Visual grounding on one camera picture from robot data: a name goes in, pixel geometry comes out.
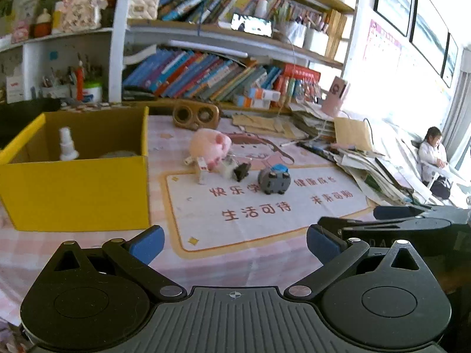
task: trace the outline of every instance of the wooden speaker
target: wooden speaker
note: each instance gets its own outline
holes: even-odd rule
[[[173,109],[173,123],[190,130],[199,128],[216,129],[219,124],[219,109],[210,103],[177,100]]]

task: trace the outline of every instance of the yellow box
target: yellow box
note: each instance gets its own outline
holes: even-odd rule
[[[0,198],[17,230],[149,226],[147,108],[43,113],[0,152]],[[70,127],[79,158],[60,161]],[[137,156],[104,158],[114,151]]]

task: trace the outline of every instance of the quilted handbag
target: quilted handbag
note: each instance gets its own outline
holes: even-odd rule
[[[128,10],[128,18],[157,20],[159,0],[131,0]]]

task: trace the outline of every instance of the child's hand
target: child's hand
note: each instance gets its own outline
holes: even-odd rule
[[[444,168],[447,164],[441,160],[441,159],[437,159],[437,162],[435,163],[437,165],[437,167],[439,168]]]

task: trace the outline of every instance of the pink plush toy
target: pink plush toy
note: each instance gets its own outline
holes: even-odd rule
[[[217,130],[199,129],[190,141],[190,158],[187,164],[202,156],[209,170],[215,168],[221,159],[224,159],[232,145],[231,139]]]

